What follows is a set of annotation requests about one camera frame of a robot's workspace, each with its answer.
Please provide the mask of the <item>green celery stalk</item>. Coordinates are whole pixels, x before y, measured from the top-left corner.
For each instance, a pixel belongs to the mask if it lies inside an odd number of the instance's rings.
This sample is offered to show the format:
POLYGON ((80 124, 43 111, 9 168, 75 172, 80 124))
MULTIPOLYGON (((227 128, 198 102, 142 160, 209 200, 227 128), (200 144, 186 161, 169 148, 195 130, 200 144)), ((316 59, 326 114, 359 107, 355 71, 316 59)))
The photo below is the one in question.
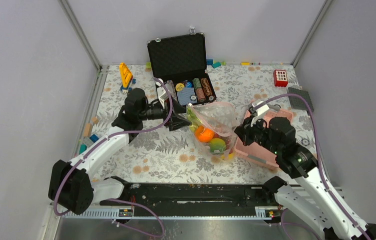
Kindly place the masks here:
POLYGON ((191 132, 195 132, 195 130, 202 125, 201 121, 199 118, 196 116, 194 113, 194 110, 191 105, 188 105, 186 107, 186 118, 187 120, 191 123, 189 126, 189 129, 191 132))

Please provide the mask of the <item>orange fruit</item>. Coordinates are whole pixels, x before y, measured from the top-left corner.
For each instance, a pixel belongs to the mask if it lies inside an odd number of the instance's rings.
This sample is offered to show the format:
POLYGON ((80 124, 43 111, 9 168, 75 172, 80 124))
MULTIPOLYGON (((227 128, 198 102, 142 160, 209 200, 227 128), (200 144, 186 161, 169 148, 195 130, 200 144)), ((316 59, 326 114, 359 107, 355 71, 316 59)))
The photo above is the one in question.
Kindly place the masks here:
POLYGON ((215 133, 211 129, 203 125, 198 126, 194 131, 195 138, 201 143, 208 143, 214 138, 214 135, 215 133))

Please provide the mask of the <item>clear pink zip bag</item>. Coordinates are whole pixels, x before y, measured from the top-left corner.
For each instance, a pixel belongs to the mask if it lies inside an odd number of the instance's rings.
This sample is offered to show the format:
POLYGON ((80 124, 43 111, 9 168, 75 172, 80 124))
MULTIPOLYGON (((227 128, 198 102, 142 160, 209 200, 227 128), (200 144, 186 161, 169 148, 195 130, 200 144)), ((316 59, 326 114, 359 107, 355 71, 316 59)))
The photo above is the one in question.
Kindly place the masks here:
POLYGON ((231 103, 223 101, 215 101, 205 105, 193 105, 191 103, 188 105, 192 106, 202 126, 211 129, 215 133, 214 138, 221 138, 226 142, 227 149, 223 153, 211 154, 208 142, 199 142, 192 132, 199 152, 209 158, 221 161, 232 160, 235 155, 234 146, 237 140, 234 130, 239 126, 235 107, 231 103))

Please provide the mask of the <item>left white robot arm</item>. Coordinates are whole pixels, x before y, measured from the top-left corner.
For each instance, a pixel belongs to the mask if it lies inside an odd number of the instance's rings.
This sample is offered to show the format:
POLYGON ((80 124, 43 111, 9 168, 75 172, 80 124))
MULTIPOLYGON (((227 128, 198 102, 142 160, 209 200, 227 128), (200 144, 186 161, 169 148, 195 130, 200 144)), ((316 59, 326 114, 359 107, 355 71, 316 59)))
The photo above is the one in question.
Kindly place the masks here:
POLYGON ((139 133, 148 132, 144 121, 162 119, 158 127, 165 126, 170 131, 189 126, 190 121, 174 112, 174 103, 172 98, 165 106, 157 99, 148 102, 144 90, 130 90, 117 118, 99 140, 71 160, 58 160, 53 165, 48 197, 53 201, 55 214, 61 216, 72 212, 80 215, 90 205, 110 199, 120 206, 129 203, 131 193, 123 180, 111 177, 92 183, 92 178, 118 150, 131 143, 139 133))

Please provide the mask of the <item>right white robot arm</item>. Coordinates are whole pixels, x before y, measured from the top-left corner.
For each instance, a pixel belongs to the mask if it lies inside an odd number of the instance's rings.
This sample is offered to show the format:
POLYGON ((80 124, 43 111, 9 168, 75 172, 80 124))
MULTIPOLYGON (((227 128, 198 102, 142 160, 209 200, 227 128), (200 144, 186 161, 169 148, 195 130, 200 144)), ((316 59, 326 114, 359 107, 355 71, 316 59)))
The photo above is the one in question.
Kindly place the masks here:
POLYGON ((279 177, 264 184, 262 198, 269 206, 280 204, 297 215, 321 240, 375 240, 376 224, 359 217, 320 173, 318 160, 296 140, 296 130, 285 117, 274 117, 267 126, 261 121, 251 124, 252 117, 236 127, 235 134, 243 145, 252 143, 276 155, 279 168, 297 182, 314 200, 300 197, 279 177))

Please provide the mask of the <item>pink plastic basket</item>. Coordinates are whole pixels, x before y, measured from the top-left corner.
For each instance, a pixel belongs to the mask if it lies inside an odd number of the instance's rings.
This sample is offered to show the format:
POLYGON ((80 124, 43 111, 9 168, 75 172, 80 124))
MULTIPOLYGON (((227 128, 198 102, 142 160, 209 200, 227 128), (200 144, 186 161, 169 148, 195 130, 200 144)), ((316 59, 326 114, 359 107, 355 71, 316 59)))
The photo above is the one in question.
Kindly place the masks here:
MULTIPOLYGON (((285 117, 292 122, 293 116, 294 114, 291 111, 280 108, 276 105, 271 105, 263 119, 269 123, 269 121, 274 117, 285 117)), ((234 146, 234 153, 235 156, 239 158, 268 168, 272 171, 277 171, 279 169, 279 165, 276 163, 276 155, 264 147, 259 146, 255 142, 249 146, 244 146, 242 141, 238 138, 234 146)))

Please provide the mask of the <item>blue card deck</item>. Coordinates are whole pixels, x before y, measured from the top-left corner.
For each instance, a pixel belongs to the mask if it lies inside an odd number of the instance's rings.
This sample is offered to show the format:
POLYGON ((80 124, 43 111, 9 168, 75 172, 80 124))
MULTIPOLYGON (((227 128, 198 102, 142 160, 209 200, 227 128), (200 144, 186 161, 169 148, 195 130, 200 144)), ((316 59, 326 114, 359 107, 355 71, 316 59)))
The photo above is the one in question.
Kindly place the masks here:
POLYGON ((177 98, 179 104, 182 106, 187 104, 195 104, 197 102, 197 96, 193 87, 185 87, 181 91, 177 92, 177 98))

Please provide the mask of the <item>yellow poker chip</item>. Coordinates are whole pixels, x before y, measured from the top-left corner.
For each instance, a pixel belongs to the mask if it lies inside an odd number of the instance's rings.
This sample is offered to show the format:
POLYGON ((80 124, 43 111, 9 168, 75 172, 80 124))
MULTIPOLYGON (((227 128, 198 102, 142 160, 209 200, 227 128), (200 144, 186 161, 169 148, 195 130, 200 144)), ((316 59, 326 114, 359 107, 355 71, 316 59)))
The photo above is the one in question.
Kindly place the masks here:
POLYGON ((175 90, 176 90, 177 92, 182 91, 184 88, 185 88, 185 84, 182 83, 182 82, 178 83, 178 84, 175 86, 175 90))

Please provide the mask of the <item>floral tablecloth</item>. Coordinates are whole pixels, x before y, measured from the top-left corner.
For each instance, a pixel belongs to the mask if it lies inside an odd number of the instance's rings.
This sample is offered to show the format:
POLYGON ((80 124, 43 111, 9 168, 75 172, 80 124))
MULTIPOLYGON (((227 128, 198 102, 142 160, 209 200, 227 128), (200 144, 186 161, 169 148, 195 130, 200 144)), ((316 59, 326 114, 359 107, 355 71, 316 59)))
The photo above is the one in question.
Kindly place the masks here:
MULTIPOLYGON (((135 88, 144 89, 149 101, 157 98, 151 69, 145 65, 129 65, 137 83, 135 88)), ((224 65, 207 67, 214 86, 217 101, 229 102, 235 107, 238 122, 242 122, 246 107, 253 99, 266 100, 287 92, 275 87, 273 71, 286 70, 289 87, 299 87, 296 72, 291 65, 224 65)), ((103 136, 117 118, 126 94, 120 91, 121 78, 118 65, 105 67, 106 80, 100 88, 96 116, 99 123, 92 133, 103 136)), ((293 109, 292 125, 299 143, 316 154, 313 127, 308 113, 293 109)), ((118 176, 134 183, 214 183, 214 184, 263 184, 278 175, 290 184, 296 184, 281 170, 269 170, 261 165, 234 157, 220 160, 203 153, 196 146, 188 127, 168 131, 161 127, 141 133, 129 145, 118 150, 102 165, 93 177, 94 181, 118 176)))

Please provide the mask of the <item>grey building baseplate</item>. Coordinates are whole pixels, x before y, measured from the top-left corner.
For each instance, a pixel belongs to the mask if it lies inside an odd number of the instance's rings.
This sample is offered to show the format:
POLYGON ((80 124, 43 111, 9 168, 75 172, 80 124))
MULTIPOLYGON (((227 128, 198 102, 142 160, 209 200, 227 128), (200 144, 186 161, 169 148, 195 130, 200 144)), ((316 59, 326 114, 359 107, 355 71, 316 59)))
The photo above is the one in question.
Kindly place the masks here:
POLYGON ((305 110, 305 111, 310 109, 311 112, 314 112, 314 106, 312 104, 308 91, 302 90, 299 88, 288 87, 287 93, 299 95, 301 98, 303 98, 307 102, 309 106, 308 108, 307 105, 304 103, 304 101, 298 98, 297 96, 289 96, 288 99, 289 99, 291 108, 298 109, 298 110, 305 110))

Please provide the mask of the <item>red grid block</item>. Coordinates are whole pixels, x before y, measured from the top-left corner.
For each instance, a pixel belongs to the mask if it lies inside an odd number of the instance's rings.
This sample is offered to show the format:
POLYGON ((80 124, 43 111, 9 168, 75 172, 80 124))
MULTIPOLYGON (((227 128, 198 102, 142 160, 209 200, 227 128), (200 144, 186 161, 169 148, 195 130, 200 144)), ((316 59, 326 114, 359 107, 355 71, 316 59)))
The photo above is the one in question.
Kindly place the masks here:
POLYGON ((274 86, 286 87, 288 85, 288 75, 286 70, 275 69, 273 72, 274 86))

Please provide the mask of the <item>black poker chip case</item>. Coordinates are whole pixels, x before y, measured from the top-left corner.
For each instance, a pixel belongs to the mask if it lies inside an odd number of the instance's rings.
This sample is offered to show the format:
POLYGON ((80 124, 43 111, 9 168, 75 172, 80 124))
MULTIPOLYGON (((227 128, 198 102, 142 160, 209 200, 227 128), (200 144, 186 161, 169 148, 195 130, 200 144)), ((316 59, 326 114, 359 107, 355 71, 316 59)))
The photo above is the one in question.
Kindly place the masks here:
POLYGON ((214 102, 217 97, 207 73, 206 42, 202 32, 156 38, 147 43, 153 76, 174 85, 198 78, 205 100, 196 105, 214 102))

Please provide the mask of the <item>yellow toy ladder cart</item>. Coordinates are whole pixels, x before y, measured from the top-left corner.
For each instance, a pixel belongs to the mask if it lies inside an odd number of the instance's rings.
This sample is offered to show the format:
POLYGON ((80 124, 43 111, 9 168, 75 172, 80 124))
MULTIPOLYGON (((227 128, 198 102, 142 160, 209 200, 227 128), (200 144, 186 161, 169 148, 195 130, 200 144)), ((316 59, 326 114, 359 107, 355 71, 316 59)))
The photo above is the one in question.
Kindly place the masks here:
POLYGON ((122 85, 120 87, 121 92, 129 92, 132 90, 133 85, 136 84, 137 80, 133 77, 132 72, 127 67, 124 62, 119 65, 119 72, 121 76, 122 85))

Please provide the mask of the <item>teal toy block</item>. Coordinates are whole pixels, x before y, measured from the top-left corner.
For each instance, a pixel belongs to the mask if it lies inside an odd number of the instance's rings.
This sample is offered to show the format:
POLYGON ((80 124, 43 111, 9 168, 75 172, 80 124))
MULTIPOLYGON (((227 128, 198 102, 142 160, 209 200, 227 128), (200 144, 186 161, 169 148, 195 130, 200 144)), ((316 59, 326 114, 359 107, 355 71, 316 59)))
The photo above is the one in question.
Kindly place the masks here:
POLYGON ((215 63, 213 63, 212 64, 212 68, 218 68, 218 67, 220 67, 222 64, 221 64, 221 62, 215 62, 215 63))

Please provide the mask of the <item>blue toy block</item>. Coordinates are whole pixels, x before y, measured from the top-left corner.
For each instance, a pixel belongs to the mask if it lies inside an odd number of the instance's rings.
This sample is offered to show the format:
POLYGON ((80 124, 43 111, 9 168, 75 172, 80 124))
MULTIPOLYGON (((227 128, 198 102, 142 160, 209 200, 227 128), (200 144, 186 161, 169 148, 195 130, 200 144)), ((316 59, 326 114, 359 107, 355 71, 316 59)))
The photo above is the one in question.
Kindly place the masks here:
POLYGON ((97 142, 97 141, 99 140, 99 137, 98 137, 97 135, 95 135, 95 134, 92 134, 92 135, 89 137, 89 139, 90 139, 93 143, 95 143, 95 142, 97 142))

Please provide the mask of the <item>wooden toy block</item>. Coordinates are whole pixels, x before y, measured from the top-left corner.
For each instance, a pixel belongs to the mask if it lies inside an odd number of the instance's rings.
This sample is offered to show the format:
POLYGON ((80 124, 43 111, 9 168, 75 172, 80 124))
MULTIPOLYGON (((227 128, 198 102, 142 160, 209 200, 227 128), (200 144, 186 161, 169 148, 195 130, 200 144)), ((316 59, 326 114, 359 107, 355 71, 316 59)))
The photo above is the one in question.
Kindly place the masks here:
POLYGON ((91 133, 92 133, 92 128, 93 128, 93 125, 91 123, 86 123, 84 125, 84 129, 83 129, 83 132, 82 132, 82 137, 83 138, 90 137, 91 133))

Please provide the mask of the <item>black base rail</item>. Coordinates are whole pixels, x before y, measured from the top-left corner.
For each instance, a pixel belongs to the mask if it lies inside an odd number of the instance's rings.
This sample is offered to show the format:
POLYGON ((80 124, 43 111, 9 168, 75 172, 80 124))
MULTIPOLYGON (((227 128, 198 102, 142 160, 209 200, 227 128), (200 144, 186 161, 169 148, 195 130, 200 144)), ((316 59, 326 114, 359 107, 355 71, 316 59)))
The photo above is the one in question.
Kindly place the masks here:
POLYGON ((126 183, 120 200, 133 203, 136 217, 150 216, 141 205, 161 218, 248 218, 282 209, 262 185, 250 184, 126 183))

